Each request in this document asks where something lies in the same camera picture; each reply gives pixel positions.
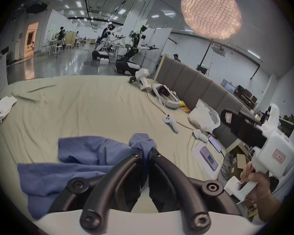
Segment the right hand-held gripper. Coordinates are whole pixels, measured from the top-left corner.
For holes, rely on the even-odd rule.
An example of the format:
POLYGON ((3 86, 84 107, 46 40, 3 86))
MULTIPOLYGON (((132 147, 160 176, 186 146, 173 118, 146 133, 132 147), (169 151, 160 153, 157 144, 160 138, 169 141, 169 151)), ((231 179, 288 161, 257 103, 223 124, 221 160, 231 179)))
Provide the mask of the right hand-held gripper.
POLYGON ((246 113, 224 109, 220 120, 238 139, 254 149, 251 158, 255 172, 270 171, 276 178, 287 174, 294 163, 294 145, 278 129, 279 108, 270 104, 264 123, 246 113))

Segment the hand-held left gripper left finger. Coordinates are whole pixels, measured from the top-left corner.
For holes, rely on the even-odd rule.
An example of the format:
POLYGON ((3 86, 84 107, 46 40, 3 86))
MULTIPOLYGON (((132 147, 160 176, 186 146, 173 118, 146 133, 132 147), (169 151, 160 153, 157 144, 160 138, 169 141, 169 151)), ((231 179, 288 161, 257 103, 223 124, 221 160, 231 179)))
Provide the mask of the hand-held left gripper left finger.
POLYGON ((78 223, 84 231, 106 232, 110 209, 130 212, 141 195, 147 180, 143 156, 137 149, 104 175, 70 179, 48 214, 82 210, 78 223))

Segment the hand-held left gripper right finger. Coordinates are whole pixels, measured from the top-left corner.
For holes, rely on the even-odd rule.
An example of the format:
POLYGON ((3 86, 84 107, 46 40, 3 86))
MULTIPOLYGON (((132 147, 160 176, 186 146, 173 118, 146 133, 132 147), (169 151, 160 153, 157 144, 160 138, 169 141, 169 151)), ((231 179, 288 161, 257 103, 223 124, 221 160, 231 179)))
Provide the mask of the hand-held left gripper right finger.
POLYGON ((149 196, 159 213, 180 210, 186 233, 206 233, 212 225, 208 212, 241 216, 220 182, 187 177, 156 149, 149 152, 149 196))

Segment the person's right hand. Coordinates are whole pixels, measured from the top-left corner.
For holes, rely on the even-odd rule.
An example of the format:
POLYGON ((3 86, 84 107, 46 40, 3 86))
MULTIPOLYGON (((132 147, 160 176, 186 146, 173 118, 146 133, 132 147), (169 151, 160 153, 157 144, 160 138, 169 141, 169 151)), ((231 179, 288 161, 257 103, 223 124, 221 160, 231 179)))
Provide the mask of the person's right hand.
POLYGON ((257 183, 250 194, 257 205, 259 218, 262 221, 270 219, 281 207, 281 202, 272 196, 269 177, 264 173, 255 172, 251 162, 248 162, 243 169, 240 181, 257 183))

